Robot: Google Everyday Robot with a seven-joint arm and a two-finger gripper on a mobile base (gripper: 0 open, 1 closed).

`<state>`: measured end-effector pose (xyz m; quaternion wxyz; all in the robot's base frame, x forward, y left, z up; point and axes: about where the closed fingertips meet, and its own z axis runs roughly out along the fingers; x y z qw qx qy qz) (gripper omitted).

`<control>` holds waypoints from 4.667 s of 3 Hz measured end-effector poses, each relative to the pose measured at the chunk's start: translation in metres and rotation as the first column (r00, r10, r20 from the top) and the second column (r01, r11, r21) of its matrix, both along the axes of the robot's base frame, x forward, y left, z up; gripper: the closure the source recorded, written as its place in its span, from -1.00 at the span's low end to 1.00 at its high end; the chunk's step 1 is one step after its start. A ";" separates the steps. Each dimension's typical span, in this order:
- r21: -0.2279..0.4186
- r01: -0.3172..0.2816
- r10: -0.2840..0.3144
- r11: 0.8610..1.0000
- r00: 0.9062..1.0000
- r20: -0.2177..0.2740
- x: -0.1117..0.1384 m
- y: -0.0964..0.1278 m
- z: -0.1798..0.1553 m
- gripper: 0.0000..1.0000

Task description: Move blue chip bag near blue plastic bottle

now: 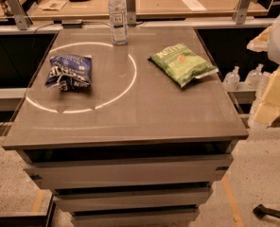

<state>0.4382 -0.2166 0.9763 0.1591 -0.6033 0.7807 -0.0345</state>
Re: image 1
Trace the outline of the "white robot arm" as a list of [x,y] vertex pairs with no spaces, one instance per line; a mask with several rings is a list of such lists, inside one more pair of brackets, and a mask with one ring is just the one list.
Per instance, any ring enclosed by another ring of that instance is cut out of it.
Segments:
[[269,60],[278,64],[275,71],[262,76],[248,119],[252,129],[264,129],[280,114],[280,15],[271,26],[252,39],[247,48],[255,52],[266,52]]

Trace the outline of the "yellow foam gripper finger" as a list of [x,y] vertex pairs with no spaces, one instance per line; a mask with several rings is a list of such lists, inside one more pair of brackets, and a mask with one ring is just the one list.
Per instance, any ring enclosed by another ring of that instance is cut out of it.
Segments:
[[263,74],[250,111],[251,128],[267,128],[280,114],[280,66]]

